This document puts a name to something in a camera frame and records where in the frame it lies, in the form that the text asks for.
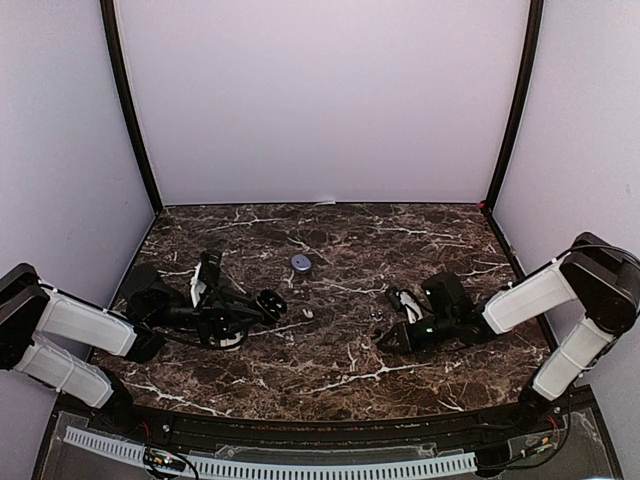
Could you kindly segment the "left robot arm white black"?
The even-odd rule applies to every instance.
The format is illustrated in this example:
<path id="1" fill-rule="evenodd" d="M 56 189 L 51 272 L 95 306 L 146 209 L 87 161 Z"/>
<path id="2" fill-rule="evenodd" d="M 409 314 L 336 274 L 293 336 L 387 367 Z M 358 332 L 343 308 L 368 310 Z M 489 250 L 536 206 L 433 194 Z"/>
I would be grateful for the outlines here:
<path id="1" fill-rule="evenodd" d="M 141 427 L 140 412 L 112 373 L 89 365 L 50 340 L 61 336 L 136 363 L 151 360 L 169 340 L 168 330 L 194 334 L 207 350 L 235 350 L 257 324 L 286 312 L 270 290 L 251 297 L 219 283 L 217 263 L 204 256 L 183 295 L 150 264 L 135 268 L 123 285 L 124 313 L 97 307 L 45 284 L 20 263 L 1 279 L 1 367 L 24 373 L 101 411 L 120 436 Z"/>

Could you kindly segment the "black frame post left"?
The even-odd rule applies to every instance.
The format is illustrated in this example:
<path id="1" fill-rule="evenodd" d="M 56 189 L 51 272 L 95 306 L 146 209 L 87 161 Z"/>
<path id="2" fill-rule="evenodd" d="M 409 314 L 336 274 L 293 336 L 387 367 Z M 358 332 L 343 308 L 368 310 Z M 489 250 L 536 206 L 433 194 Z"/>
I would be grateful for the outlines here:
<path id="1" fill-rule="evenodd" d="M 124 51 L 116 18 L 116 2 L 100 0 L 103 30 L 121 112 L 143 186 L 155 215 L 163 210 L 163 202 L 154 178 L 129 83 Z"/>

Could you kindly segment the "beige earbud charging case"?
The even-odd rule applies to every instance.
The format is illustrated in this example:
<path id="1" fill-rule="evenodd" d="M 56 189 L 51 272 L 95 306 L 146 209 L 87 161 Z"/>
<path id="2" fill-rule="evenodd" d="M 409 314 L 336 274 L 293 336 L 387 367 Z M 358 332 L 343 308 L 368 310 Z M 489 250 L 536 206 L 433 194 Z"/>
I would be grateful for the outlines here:
<path id="1" fill-rule="evenodd" d="M 220 339 L 217 341 L 217 344 L 213 346 L 213 349 L 216 351 L 236 351 L 238 350 L 245 341 L 245 337 L 242 334 L 237 334 L 233 338 L 230 339 Z"/>

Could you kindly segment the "black frame post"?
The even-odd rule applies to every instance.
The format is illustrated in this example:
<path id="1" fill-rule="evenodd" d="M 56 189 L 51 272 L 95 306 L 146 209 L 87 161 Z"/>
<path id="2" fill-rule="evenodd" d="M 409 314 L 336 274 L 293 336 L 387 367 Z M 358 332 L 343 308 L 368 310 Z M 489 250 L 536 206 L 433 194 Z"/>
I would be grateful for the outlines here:
<path id="1" fill-rule="evenodd" d="M 531 0 L 512 102 L 483 211 L 492 216 L 504 184 L 525 109 L 542 25 L 543 0 Z"/>
<path id="2" fill-rule="evenodd" d="M 155 215 L 163 210 L 163 202 L 154 178 L 129 83 L 124 51 L 116 18 L 116 2 L 100 0 L 103 30 L 121 112 L 143 186 Z"/>

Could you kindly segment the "black frame post right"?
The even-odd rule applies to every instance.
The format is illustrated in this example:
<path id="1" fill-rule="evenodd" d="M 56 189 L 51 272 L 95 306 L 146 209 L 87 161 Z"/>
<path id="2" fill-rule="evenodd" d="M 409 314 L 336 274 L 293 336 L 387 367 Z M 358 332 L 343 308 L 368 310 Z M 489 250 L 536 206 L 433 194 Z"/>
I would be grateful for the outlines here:
<path id="1" fill-rule="evenodd" d="M 492 216 L 504 184 L 525 109 L 542 25 L 543 0 L 531 0 L 512 102 L 483 211 Z"/>

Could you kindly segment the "black front table rail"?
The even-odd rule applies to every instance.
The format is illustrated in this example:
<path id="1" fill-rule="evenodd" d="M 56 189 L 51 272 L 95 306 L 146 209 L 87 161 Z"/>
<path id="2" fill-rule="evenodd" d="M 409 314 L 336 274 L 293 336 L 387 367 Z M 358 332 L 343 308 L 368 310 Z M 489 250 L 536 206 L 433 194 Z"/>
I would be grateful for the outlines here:
<path id="1" fill-rule="evenodd" d="M 273 447 L 401 445 L 411 441 L 447 446 L 502 443 L 523 432 L 508 421 L 509 405 L 459 414 L 367 421 L 272 421 L 222 418 L 136 408 L 137 427 L 128 435 L 180 449 L 231 443 Z"/>

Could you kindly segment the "black earbud charging case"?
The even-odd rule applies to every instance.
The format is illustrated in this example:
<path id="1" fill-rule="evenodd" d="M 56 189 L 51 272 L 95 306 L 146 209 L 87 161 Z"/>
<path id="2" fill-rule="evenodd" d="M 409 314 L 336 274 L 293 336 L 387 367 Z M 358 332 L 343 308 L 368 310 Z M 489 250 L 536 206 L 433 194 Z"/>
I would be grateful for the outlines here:
<path id="1" fill-rule="evenodd" d="M 256 305 L 262 310 L 263 323 L 272 324 L 287 313 L 286 301 L 275 291 L 262 290 L 255 299 Z"/>

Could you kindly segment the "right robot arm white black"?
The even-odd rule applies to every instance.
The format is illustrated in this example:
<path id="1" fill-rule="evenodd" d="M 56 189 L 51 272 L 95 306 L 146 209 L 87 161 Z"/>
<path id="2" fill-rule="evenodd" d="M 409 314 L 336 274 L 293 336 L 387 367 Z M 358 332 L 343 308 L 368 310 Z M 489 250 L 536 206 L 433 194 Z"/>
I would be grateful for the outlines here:
<path id="1" fill-rule="evenodd" d="M 639 260 L 632 253 L 584 232 L 570 248 L 536 271 L 474 303 L 460 277 L 441 272 L 424 280 L 420 302 L 406 289 L 385 295 L 406 319 L 378 342 L 386 353 L 427 351 L 457 340 L 480 345 L 561 305 L 577 302 L 582 315 L 538 368 L 510 413 L 521 434 L 534 432 L 549 416 L 549 405 L 593 367 L 639 317 Z"/>

